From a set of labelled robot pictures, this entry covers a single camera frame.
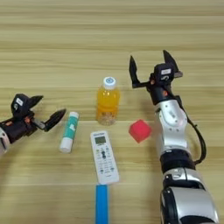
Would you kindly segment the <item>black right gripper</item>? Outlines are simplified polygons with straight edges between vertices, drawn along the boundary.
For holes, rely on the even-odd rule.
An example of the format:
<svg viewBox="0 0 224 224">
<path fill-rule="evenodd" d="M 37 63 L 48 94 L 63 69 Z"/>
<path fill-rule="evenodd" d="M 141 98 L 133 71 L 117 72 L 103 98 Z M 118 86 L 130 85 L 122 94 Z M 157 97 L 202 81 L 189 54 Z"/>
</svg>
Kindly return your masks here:
<svg viewBox="0 0 224 224">
<path fill-rule="evenodd" d="M 163 50 L 163 54 L 164 54 L 164 67 L 172 68 L 175 74 L 178 73 L 179 68 L 175 59 L 166 50 Z M 169 80 L 167 80 L 163 78 L 161 75 L 152 73 L 148 81 L 140 82 L 139 79 L 137 78 L 137 64 L 133 57 L 130 57 L 129 59 L 129 74 L 132 80 L 132 87 L 146 88 L 146 90 L 150 93 L 150 97 L 154 105 L 169 100 L 176 100 L 179 105 L 182 104 L 180 96 L 174 95 L 172 93 L 171 83 L 173 81 L 173 78 L 170 75 L 168 76 Z"/>
</svg>

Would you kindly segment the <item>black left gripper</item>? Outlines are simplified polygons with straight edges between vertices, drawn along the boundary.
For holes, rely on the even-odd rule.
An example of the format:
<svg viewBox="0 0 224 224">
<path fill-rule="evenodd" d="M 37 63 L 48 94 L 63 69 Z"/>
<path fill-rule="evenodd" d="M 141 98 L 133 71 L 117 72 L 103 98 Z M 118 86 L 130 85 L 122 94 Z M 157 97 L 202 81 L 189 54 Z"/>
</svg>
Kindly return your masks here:
<svg viewBox="0 0 224 224">
<path fill-rule="evenodd" d="M 31 97 L 29 100 L 29 106 L 33 108 L 42 99 L 43 95 Z M 11 119 L 0 122 L 0 143 L 13 144 L 21 137 L 31 135 L 37 129 L 47 132 L 60 122 L 65 113 L 65 109 L 58 110 L 53 113 L 45 123 L 31 115 L 27 115 L 23 118 L 12 117 Z"/>
</svg>

